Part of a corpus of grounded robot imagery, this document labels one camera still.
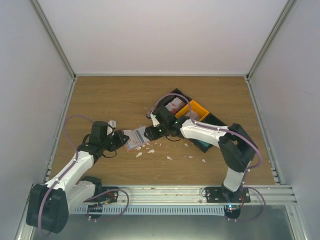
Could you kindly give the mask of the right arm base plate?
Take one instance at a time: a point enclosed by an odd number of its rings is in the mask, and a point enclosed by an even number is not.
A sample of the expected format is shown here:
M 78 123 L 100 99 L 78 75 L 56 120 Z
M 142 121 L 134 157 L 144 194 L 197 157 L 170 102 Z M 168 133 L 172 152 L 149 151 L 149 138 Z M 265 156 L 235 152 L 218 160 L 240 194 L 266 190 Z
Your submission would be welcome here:
M 204 188 L 204 194 L 208 203 L 250 203 L 250 193 L 246 188 L 239 188 L 232 192 L 224 186 L 211 186 Z

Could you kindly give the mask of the pink card holder wallet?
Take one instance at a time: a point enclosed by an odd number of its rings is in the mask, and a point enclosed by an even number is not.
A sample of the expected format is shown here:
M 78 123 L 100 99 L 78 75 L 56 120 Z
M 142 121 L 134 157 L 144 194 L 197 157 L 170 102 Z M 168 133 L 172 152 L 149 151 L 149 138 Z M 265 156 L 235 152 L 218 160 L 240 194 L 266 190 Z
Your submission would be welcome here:
M 123 133 L 129 137 L 129 140 L 124 145 L 128 152 L 150 142 L 150 140 L 144 136 L 145 130 L 146 126 L 141 126 L 134 130 L 127 129 L 123 131 Z

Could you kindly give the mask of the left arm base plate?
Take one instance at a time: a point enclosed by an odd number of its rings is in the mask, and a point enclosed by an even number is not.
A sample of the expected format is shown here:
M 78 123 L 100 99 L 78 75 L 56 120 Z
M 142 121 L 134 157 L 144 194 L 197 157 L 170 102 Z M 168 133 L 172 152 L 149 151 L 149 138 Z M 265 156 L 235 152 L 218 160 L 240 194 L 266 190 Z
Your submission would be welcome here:
M 85 203 L 98 203 L 98 204 L 112 204 L 118 201 L 118 187 L 117 186 L 102 186 L 97 188 L 90 199 L 85 200 Z

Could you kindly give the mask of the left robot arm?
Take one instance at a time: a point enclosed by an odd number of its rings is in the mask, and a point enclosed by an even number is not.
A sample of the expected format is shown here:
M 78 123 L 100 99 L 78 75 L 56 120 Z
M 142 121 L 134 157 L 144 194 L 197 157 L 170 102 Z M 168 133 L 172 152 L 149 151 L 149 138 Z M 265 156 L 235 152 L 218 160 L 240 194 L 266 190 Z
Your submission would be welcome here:
M 52 179 L 31 188 L 26 224 L 58 234 L 82 203 L 93 209 L 117 202 L 118 187 L 103 188 L 101 179 L 84 173 L 105 157 L 106 151 L 116 153 L 129 139 L 123 131 L 116 130 L 114 120 L 93 122 L 91 132 L 75 148 L 70 162 Z

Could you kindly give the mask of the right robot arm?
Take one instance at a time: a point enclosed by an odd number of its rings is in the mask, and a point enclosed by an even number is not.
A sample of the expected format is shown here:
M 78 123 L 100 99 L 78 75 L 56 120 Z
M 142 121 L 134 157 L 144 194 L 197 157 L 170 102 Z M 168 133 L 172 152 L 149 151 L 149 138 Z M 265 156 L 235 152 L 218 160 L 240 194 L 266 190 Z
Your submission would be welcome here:
M 160 106 L 147 114 L 152 125 L 144 136 L 150 141 L 161 137 L 178 137 L 208 143 L 220 149 L 227 173 L 220 187 L 223 200 L 234 202 L 240 195 L 247 172 L 258 166 L 250 166 L 255 156 L 262 161 L 262 154 L 241 125 L 212 125 L 199 122 L 191 115 L 175 117 L 166 107 Z

